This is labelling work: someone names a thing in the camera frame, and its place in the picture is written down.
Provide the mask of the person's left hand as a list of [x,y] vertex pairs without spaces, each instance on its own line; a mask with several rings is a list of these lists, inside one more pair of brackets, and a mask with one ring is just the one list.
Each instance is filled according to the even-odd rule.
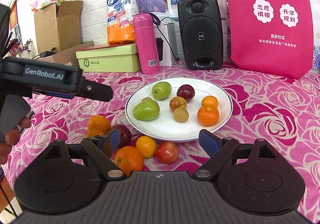
[[11,153],[12,146],[20,141],[19,129],[15,127],[13,130],[8,131],[5,134],[5,142],[0,145],[0,163],[6,164],[8,161],[8,155]]

